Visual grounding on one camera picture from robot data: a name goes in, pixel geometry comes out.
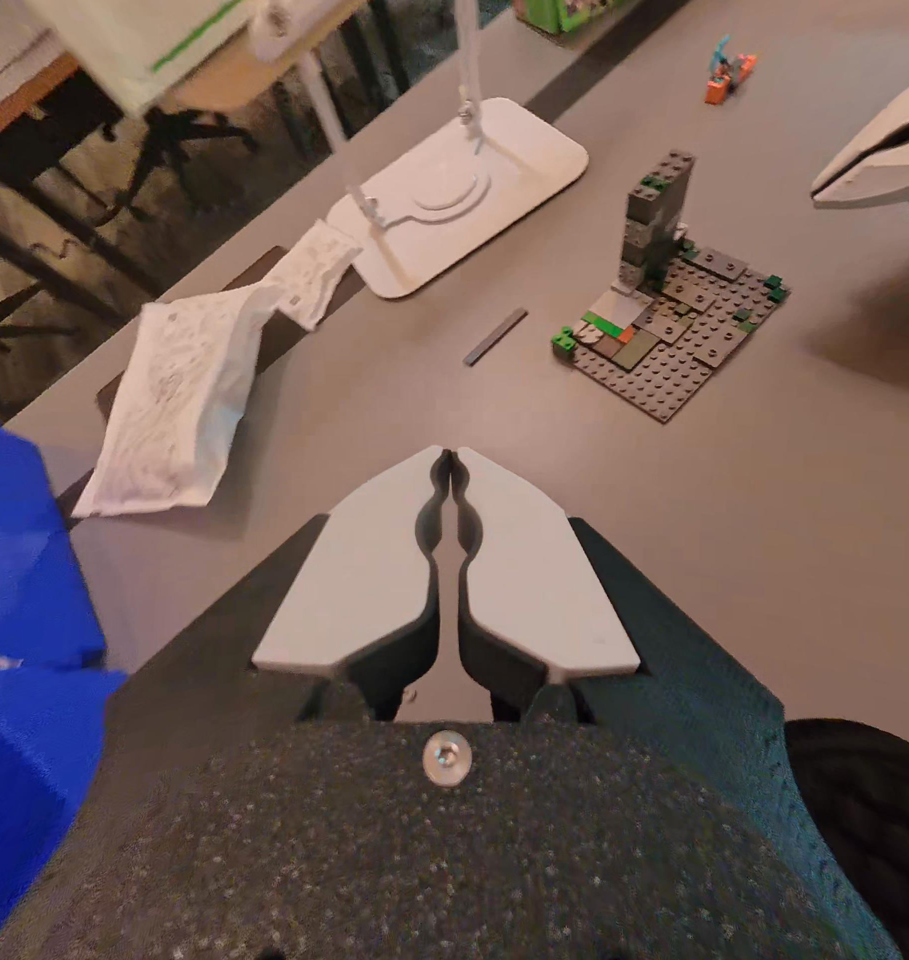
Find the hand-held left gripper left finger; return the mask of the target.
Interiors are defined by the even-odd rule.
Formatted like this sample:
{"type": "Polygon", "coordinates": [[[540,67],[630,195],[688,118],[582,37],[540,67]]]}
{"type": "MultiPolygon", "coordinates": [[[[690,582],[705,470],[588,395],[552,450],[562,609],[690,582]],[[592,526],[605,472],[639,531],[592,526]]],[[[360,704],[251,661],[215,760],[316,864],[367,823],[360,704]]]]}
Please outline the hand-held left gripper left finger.
{"type": "Polygon", "coordinates": [[[434,665],[452,452],[429,446],[327,515],[252,655],[258,670],[353,684],[381,718],[434,665]]]}

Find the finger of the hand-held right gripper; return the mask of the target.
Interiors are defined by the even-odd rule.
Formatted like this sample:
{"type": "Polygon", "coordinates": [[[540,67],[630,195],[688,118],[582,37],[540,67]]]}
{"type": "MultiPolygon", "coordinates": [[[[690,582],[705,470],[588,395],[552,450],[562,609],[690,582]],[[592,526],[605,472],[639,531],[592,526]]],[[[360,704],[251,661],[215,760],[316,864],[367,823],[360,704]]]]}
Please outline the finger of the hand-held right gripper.
{"type": "MultiPolygon", "coordinates": [[[[909,131],[909,87],[898,94],[887,106],[876,114],[838,153],[844,150],[852,141],[855,142],[856,149],[861,150],[864,146],[872,145],[896,131],[909,131]]],[[[813,189],[814,181],[810,186],[811,189],[813,189]]]]}
{"type": "Polygon", "coordinates": [[[812,185],[818,210],[909,208],[909,130],[896,130],[880,141],[841,150],[812,185]]]}

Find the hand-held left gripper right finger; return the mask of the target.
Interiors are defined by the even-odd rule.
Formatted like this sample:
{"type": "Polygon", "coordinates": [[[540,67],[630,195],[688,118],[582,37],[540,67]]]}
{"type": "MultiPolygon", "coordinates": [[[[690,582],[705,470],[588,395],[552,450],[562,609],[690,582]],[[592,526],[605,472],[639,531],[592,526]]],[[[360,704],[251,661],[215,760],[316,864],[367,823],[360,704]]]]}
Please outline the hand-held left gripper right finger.
{"type": "Polygon", "coordinates": [[[461,666],[495,714],[522,715],[545,687],[641,667],[567,512],[469,447],[452,454],[465,552],[458,581],[461,666]]]}

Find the long dark grey brick plate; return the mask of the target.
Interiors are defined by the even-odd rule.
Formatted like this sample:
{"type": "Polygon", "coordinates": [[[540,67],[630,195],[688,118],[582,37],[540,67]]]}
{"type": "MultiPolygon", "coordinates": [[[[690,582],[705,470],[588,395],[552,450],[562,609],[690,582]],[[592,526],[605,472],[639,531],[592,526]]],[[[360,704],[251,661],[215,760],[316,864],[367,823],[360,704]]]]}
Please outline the long dark grey brick plate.
{"type": "Polygon", "coordinates": [[[499,342],[501,342],[511,330],[520,324],[529,314],[527,308],[519,307],[513,310],[505,319],[503,319],[491,332],[489,332],[463,359],[466,367],[475,366],[484,356],[488,354],[499,342]]]}

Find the grey desk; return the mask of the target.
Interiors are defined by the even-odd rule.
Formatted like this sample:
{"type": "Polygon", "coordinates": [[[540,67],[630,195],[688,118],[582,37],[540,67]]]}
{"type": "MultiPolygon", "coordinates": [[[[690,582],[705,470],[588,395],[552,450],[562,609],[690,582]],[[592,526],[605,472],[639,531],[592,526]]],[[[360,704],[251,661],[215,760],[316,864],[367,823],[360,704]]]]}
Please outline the grey desk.
{"type": "MultiPolygon", "coordinates": [[[[512,13],[481,38],[485,90],[520,102],[588,47],[512,13]]],[[[71,532],[112,660],[137,669],[370,476],[469,447],[590,522],[790,717],[909,741],[909,212],[809,198],[908,85],[909,2],[689,2],[555,121],[589,155],[573,186],[409,298],[362,288],[260,376],[207,508],[71,532]],[[728,34],[757,65],[709,104],[728,34]],[[696,156],[692,238],[791,294],[662,425],[550,338],[613,279],[627,192],[670,149],[696,156]]]]}

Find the orange brick figure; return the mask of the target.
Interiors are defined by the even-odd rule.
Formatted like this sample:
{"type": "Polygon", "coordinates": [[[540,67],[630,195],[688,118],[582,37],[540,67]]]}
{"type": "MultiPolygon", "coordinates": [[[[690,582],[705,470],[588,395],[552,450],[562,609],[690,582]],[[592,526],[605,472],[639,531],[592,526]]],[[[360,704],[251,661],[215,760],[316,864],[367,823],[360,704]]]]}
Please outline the orange brick figure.
{"type": "Polygon", "coordinates": [[[729,57],[727,46],[731,35],[726,34],[714,47],[709,65],[709,81],[706,87],[705,103],[721,105],[754,72],[757,54],[736,54],[729,57]]]}

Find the white printed plastic bag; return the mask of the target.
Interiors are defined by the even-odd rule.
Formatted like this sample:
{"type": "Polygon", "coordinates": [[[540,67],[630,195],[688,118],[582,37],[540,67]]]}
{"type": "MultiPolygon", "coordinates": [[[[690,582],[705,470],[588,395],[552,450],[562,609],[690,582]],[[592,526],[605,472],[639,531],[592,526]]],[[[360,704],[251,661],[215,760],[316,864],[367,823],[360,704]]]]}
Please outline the white printed plastic bag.
{"type": "Polygon", "coordinates": [[[361,250],[318,220],[254,282],[144,306],[101,452],[72,517],[206,506],[245,414],[269,319],[280,312],[295,332],[313,331],[361,250]]]}

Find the grey brick baseplate build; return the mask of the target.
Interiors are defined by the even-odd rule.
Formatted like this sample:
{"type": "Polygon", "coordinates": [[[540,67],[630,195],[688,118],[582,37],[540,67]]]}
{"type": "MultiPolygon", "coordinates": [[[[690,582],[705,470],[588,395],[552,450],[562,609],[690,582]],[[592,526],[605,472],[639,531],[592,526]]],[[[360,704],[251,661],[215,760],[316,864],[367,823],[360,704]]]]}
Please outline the grey brick baseplate build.
{"type": "Polygon", "coordinates": [[[551,337],[555,359],[665,424],[792,294],[777,274],[691,238],[696,157],[670,150],[628,192],[617,273],[551,337]]]}

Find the blue cloth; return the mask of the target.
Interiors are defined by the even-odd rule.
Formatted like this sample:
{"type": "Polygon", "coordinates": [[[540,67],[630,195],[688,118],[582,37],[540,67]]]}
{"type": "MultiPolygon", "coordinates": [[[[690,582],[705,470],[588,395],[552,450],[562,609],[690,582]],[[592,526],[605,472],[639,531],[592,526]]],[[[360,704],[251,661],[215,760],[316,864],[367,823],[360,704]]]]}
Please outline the blue cloth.
{"type": "Polygon", "coordinates": [[[0,426],[0,928],[96,774],[106,651],[41,454],[0,426]]]}

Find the black cloth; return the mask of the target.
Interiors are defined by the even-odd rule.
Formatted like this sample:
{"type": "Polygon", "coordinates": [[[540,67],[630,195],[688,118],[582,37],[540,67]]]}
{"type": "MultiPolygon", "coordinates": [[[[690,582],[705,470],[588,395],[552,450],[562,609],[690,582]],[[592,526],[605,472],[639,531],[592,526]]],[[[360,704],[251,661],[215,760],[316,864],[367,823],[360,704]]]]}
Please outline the black cloth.
{"type": "Polygon", "coordinates": [[[909,958],[909,742],[853,721],[794,719],[788,759],[838,866],[909,958]]]}

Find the white lamp base stand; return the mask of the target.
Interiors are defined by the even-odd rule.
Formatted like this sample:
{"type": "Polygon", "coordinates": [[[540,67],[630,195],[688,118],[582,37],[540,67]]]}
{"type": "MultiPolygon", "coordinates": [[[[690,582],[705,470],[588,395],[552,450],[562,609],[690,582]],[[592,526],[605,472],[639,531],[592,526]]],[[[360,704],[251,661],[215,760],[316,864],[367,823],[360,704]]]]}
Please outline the white lamp base stand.
{"type": "Polygon", "coordinates": [[[478,4],[453,4],[455,118],[346,195],[326,223],[358,251],[354,270],[379,298],[407,297],[572,185],[588,152],[518,102],[483,99],[478,4]]]}

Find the light wooden table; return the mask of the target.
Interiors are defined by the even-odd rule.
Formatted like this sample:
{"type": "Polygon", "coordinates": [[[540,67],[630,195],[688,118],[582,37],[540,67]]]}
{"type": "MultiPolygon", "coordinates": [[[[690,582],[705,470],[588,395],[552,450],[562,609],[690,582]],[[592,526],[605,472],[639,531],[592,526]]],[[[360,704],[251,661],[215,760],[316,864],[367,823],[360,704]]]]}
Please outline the light wooden table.
{"type": "Polygon", "coordinates": [[[170,90],[183,109],[228,114],[242,108],[295,68],[328,146],[338,154],[346,127],[322,77],[317,48],[365,6],[365,1],[266,1],[253,6],[248,25],[170,90]]]}

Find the white box green stripe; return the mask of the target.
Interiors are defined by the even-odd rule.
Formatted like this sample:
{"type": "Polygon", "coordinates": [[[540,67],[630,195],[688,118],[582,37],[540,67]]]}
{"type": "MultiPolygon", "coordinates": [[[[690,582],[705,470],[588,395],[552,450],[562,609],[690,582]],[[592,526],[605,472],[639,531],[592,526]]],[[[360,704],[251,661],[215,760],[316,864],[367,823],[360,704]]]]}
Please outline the white box green stripe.
{"type": "Polygon", "coordinates": [[[247,26],[252,1],[28,1],[125,114],[142,116],[247,26]]]}

